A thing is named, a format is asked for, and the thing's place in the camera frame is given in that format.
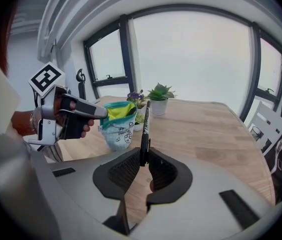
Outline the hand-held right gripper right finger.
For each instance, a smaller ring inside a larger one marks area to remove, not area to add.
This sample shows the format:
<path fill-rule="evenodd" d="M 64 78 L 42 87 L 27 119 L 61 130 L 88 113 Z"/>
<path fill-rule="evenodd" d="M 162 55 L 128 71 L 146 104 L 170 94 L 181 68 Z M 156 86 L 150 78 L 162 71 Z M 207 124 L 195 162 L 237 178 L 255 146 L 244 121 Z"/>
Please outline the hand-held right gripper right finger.
<path fill-rule="evenodd" d="M 192 172 L 184 163 L 153 147 L 149 149 L 149 171 L 154 191 L 147 195 L 147 206 L 176 202 L 187 192 L 193 181 Z"/>

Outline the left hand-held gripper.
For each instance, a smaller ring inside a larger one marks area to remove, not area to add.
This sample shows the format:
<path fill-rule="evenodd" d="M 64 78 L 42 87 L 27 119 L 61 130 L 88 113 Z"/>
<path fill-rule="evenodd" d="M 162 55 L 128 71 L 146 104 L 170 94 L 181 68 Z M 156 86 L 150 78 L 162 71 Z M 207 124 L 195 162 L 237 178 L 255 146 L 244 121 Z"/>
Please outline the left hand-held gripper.
<path fill-rule="evenodd" d="M 59 140 L 79 139 L 89 119 L 108 116 L 106 108 L 72 95 L 61 85 L 64 79 L 65 73 L 51 62 L 29 79 L 35 106 L 41 116 L 34 124 L 37 138 L 27 140 L 30 145 L 52 146 Z"/>

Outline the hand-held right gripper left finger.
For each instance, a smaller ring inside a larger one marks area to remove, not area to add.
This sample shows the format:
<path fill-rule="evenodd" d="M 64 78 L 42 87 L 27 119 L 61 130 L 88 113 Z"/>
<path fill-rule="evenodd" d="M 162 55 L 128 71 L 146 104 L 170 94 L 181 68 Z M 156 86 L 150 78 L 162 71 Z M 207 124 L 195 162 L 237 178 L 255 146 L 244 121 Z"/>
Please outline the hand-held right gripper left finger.
<path fill-rule="evenodd" d="M 120 201 L 116 215 L 110 216 L 103 224 L 123 235 L 130 234 L 124 196 L 138 174 L 139 168 L 140 148 L 136 147 L 100 165 L 93 173 L 93 182 L 103 196 Z"/>

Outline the person's left hand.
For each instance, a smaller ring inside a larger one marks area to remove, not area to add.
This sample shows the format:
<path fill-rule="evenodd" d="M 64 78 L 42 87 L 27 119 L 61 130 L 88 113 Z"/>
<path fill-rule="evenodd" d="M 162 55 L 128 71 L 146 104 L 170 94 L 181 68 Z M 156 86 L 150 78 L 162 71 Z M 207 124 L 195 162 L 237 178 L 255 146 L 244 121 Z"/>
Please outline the person's left hand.
<path fill-rule="evenodd" d="M 91 127 L 94 125 L 94 120 L 90 119 L 82 129 L 81 138 L 86 137 L 86 134 L 90 131 Z"/>

